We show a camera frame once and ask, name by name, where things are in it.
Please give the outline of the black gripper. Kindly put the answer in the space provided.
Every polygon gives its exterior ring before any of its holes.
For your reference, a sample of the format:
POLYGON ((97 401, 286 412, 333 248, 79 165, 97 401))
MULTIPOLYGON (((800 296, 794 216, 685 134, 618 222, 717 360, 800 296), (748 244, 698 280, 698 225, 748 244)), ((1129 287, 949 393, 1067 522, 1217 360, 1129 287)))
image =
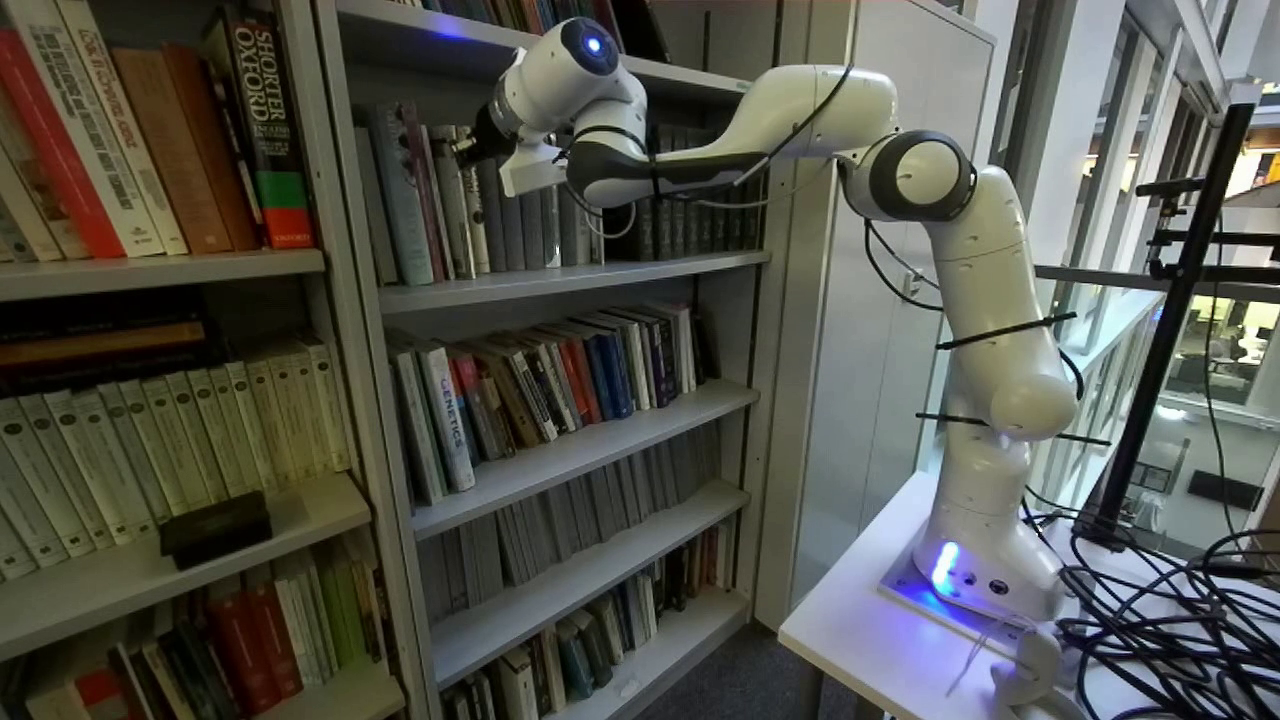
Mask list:
POLYGON ((461 165, 479 165, 507 151, 512 151, 512 136, 490 112, 479 112, 471 134, 451 147, 461 165))

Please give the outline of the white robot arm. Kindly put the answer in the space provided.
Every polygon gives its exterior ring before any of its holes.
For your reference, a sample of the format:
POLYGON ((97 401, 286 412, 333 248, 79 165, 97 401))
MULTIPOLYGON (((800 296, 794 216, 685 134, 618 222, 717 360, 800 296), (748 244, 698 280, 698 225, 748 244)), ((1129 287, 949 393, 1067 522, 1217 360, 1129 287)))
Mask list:
POLYGON ((829 161, 858 216, 918 222, 949 323, 954 415, 914 566, 969 613, 1009 625, 1055 613, 1059 566, 1024 527, 1020 492, 1027 449, 1072 425, 1080 389, 1033 287, 1024 210, 1004 167, 903 128, 886 74, 780 64, 748 83, 719 136, 658 151, 647 90, 613 31, 569 17, 495 78, 464 156, 495 161, 512 197, 569 188, 589 210, 728 188, 776 161, 829 161))

